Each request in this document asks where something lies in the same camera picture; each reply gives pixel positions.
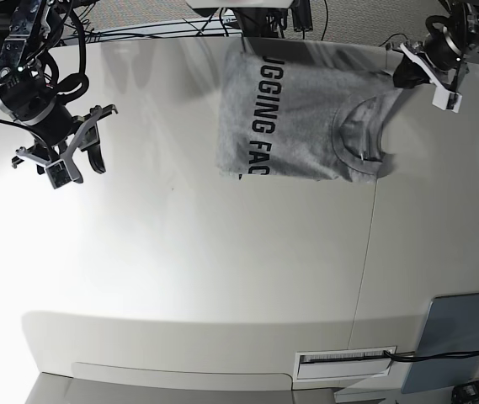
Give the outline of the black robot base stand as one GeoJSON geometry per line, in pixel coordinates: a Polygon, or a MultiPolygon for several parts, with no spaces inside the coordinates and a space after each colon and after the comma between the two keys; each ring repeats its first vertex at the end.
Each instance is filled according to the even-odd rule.
{"type": "Polygon", "coordinates": [[[305,40],[314,30],[310,1],[187,1],[189,17],[98,30],[90,19],[96,1],[75,2],[84,41],[98,43],[134,39],[243,37],[284,39],[292,30],[305,40]]]}

